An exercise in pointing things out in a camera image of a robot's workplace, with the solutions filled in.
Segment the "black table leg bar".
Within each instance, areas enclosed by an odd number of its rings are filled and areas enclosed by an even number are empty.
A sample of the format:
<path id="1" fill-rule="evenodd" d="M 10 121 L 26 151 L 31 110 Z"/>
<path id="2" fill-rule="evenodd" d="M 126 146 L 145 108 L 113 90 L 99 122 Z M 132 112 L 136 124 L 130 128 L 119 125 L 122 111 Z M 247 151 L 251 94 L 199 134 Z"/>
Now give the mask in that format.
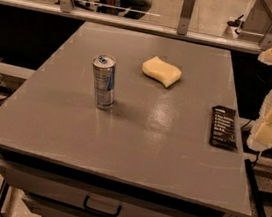
<path id="1" fill-rule="evenodd" d="M 247 178 L 248 178 L 248 181 L 249 181 L 249 186 L 251 188 L 251 193 L 252 193 L 252 197 L 253 197 L 253 202 L 255 203 L 255 208 L 256 208 L 256 211 L 257 211 L 257 216 L 258 217 L 266 217 L 266 213 L 265 213 L 265 210 L 264 210 L 264 205 L 261 201 L 261 197 L 260 197 L 260 192 L 259 192 L 259 189 L 258 189 L 258 184 L 256 182 L 256 177 L 254 175 L 254 170 L 253 170 L 253 166 L 251 164 L 252 162 L 249 160 L 249 159 L 246 159 L 245 160 L 245 171 L 246 171 L 246 175 L 247 175 Z"/>

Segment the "silver blue redbull can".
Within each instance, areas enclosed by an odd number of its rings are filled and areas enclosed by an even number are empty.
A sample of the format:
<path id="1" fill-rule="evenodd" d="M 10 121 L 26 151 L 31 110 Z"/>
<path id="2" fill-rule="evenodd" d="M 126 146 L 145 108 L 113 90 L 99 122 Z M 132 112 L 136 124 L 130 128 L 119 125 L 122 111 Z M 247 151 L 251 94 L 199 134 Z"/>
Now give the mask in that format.
<path id="1" fill-rule="evenodd" d="M 92 60 L 95 105 L 108 109 L 114 103 L 116 59 L 111 55 L 96 55 Z"/>

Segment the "middle metal bracket post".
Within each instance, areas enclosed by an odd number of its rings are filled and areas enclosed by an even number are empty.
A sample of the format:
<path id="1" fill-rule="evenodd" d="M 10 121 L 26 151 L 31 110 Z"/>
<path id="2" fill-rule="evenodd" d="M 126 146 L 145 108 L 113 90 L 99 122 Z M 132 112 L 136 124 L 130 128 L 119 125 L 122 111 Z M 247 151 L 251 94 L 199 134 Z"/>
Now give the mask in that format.
<path id="1" fill-rule="evenodd" d="M 191 15 L 193 14 L 193 8 L 195 6 L 195 1 L 196 0 L 183 0 L 178 28 L 176 29 L 178 35 L 187 35 L 187 31 L 189 30 L 189 23 L 191 22 Z"/>

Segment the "metal guard rail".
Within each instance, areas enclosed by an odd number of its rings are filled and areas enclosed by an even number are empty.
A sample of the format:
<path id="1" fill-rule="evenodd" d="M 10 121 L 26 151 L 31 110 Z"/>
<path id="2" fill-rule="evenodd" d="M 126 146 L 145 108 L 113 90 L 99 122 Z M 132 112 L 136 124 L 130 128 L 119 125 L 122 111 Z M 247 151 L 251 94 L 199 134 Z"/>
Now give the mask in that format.
<path id="1" fill-rule="evenodd" d="M 119 27 L 120 29 L 134 30 L 136 32 L 154 34 L 155 36 L 170 39 L 184 40 L 184 42 L 205 44 L 206 46 L 233 49 L 234 51 L 248 52 L 258 55 L 261 53 L 259 44 L 234 40 L 233 38 L 217 37 L 213 35 L 199 34 L 188 31 L 186 35 L 179 35 L 174 28 L 163 25 L 149 24 L 135 19 L 121 18 L 119 16 L 94 13 L 93 11 L 74 8 L 70 12 L 64 12 L 55 4 L 43 4 L 29 0 L 0 0 L 0 5 L 14 6 L 21 9 L 35 10 L 42 13 L 56 14 L 57 16 L 70 17 L 77 20 L 99 23 L 101 25 Z"/>

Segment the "black snack bar wrapper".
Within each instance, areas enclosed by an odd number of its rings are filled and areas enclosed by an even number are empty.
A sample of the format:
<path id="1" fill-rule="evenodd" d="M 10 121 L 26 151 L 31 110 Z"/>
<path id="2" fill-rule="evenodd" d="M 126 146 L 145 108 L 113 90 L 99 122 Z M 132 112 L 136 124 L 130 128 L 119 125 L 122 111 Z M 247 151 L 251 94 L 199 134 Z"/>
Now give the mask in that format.
<path id="1" fill-rule="evenodd" d="M 209 143 L 214 147 L 226 150 L 235 150 L 236 130 L 235 130 L 235 110 L 223 105 L 212 108 L 212 124 Z"/>

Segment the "yellow sponge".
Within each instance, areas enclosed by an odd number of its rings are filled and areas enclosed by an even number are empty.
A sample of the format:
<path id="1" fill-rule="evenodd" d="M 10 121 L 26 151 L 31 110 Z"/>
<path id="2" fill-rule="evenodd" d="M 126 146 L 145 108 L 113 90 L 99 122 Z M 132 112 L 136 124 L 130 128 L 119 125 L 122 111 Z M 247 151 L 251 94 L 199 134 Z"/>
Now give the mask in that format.
<path id="1" fill-rule="evenodd" d="M 162 61 L 158 56 L 142 63 L 142 72 L 159 81 L 167 89 L 181 78 L 181 69 Z"/>

